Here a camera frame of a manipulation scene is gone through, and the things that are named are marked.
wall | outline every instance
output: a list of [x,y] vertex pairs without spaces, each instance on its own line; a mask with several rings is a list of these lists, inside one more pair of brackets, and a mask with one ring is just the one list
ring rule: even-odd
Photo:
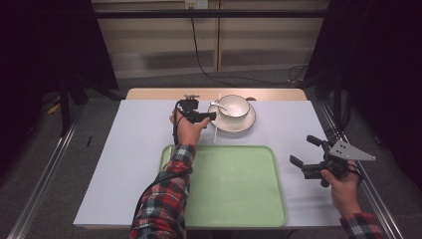
[[[209,0],[210,9],[324,10],[328,0]],[[184,9],[184,1],[93,0],[96,11]],[[190,19],[102,19],[118,78],[199,72]],[[207,72],[306,65],[322,19],[195,19],[201,65]]]

teacup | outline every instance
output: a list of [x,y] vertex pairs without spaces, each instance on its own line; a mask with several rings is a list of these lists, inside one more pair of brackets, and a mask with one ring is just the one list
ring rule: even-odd
[[218,102],[223,108],[218,108],[221,115],[228,120],[242,120],[249,112],[249,102],[236,95],[225,96]]

wooden table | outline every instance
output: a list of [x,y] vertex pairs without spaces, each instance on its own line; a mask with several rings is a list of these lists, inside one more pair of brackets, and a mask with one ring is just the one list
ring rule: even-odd
[[306,101],[300,89],[237,89],[237,88],[135,88],[126,96],[127,100],[178,100],[184,95],[200,96],[197,100],[213,101],[221,96],[238,95],[257,101]]

saucer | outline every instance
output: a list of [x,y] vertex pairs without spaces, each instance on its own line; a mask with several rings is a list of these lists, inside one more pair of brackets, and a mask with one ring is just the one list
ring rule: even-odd
[[[255,122],[255,109],[250,106],[248,114],[243,119],[230,119],[228,117],[224,117],[223,114],[218,112],[218,107],[210,106],[208,109],[208,113],[217,113],[218,117],[218,128],[223,131],[228,132],[240,132],[250,128]],[[217,123],[216,120],[211,120],[211,123]]]

red plaid shirt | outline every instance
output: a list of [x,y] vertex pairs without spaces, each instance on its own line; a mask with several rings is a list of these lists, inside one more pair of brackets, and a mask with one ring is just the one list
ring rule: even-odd
[[[179,144],[171,159],[158,173],[155,181],[176,172],[187,171],[195,157],[196,147]],[[185,238],[184,208],[189,193],[189,174],[163,180],[145,190],[139,199],[140,209],[130,231],[134,238]],[[340,219],[350,239],[380,239],[382,235],[369,213],[351,214]]]
[[349,239],[381,239],[382,234],[369,213],[355,213],[340,218]]

